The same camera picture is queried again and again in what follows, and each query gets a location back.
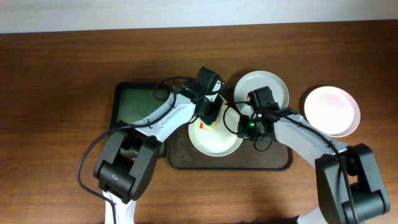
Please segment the large brown tray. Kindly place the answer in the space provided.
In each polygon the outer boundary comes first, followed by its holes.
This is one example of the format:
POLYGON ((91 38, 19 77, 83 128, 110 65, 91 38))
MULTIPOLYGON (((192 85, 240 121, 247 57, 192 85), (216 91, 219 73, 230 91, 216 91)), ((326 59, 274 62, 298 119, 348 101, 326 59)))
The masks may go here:
POLYGON ((166 155, 170 165, 176 169, 223 169, 223 170, 286 170, 293 161, 290 148, 274 141, 253 142, 243 139, 241 145, 227 156, 212 157, 198 151, 188 135, 184 124, 167 139, 166 155))

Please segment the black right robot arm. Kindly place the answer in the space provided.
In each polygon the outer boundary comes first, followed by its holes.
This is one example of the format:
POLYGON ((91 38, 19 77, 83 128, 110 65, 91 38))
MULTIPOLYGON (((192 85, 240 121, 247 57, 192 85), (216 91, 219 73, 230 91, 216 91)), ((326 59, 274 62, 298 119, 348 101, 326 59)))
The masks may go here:
POLYGON ((238 136, 284 144, 315 169, 318 205, 293 223, 364 223, 391 209, 371 148, 333 139, 291 108, 243 115, 238 136))

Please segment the green and yellow sponge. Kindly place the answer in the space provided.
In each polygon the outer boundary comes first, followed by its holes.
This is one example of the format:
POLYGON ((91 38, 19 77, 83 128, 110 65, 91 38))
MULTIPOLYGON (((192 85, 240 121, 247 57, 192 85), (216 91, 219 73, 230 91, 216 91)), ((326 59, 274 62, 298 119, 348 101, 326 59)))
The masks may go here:
POLYGON ((205 128, 206 130, 214 128, 221 121, 221 110, 225 104, 227 104, 225 98, 221 95, 218 95, 214 102, 212 102, 210 105, 206 116, 200 117, 200 127, 205 128))

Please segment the white plate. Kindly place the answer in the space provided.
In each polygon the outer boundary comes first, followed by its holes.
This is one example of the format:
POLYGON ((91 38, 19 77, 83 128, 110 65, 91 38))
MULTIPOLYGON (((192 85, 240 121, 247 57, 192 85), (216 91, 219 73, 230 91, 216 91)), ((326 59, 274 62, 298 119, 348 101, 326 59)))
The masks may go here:
POLYGON ((249 72, 243 76, 234 89, 234 101, 248 101, 248 93, 255 89, 268 86, 280 108, 288 107, 289 92, 285 83, 277 75, 267 71, 249 72))
POLYGON ((333 138, 352 134, 361 121, 356 100, 341 88, 321 86, 312 90, 303 104, 307 121, 333 138))
POLYGON ((243 139, 235 134, 238 128, 239 114, 232 108, 223 106, 221 121, 214 127, 206 130, 200 127, 200 119, 188 125, 188 135, 201 153, 212 157, 223 157, 231 154, 241 145, 243 139))

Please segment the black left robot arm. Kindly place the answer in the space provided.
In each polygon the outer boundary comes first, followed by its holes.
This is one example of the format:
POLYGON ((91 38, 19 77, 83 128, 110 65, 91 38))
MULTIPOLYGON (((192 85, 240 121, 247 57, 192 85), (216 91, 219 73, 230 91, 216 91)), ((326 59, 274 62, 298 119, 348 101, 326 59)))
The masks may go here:
POLYGON ((102 135, 106 142, 93 175, 103 191, 100 198, 107 202, 106 223, 133 223, 136 202, 151 181, 162 143, 195 116, 215 121, 222 89, 222 82, 180 85, 151 114, 102 135))

